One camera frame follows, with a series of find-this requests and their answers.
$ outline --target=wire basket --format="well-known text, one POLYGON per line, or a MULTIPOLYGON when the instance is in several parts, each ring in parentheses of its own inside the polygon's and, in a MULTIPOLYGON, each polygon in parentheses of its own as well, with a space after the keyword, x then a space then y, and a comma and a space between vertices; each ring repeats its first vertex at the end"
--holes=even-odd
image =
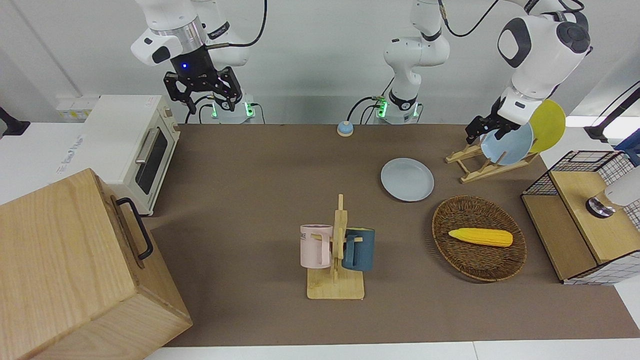
POLYGON ((518 224, 498 205, 479 197, 456 196, 441 203, 433 215, 431 230, 447 262, 473 279, 509 279, 522 269, 527 258, 527 245, 518 224), (449 236, 449 231, 461 227, 506 230, 513 235, 513 244, 477 245, 449 236))

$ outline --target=pink mug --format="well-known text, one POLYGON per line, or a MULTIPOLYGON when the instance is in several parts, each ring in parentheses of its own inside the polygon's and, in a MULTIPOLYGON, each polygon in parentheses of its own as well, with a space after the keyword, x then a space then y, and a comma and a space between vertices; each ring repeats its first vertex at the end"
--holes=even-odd
POLYGON ((309 269, 331 266, 331 225, 300 226, 300 265, 309 269))

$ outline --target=electrical outlet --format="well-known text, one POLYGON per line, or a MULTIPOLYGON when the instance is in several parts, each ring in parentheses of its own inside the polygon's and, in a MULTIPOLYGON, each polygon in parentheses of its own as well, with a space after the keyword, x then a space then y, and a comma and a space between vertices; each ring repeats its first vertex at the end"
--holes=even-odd
POLYGON ((98 97, 72 97, 59 99, 58 115, 69 122, 84 122, 98 102, 98 97))

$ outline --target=white toaster oven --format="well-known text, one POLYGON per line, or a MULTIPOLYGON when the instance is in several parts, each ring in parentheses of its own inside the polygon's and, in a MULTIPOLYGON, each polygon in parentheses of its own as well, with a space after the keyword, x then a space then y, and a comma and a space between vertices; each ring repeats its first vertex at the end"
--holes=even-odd
POLYGON ((70 144, 53 181, 86 168, 150 215, 180 136, 160 95, 103 95, 70 144))

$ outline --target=brown table surface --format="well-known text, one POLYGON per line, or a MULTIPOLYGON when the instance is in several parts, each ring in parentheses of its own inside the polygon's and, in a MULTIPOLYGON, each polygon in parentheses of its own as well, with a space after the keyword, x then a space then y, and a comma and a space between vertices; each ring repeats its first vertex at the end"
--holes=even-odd
POLYGON ((462 185, 443 157, 464 136, 452 125, 364 126, 350 138, 323 125, 183 126, 145 219, 194 322, 169 346, 639 337, 615 288, 559 283, 519 198, 542 161, 462 185), (380 170, 398 157, 431 169, 427 199, 383 189, 380 170), (308 300, 299 226, 331 224, 338 193, 349 225, 376 229, 374 269, 364 300, 308 300), (431 217, 461 194, 495 202, 522 228, 518 275, 478 284, 442 259, 431 217))

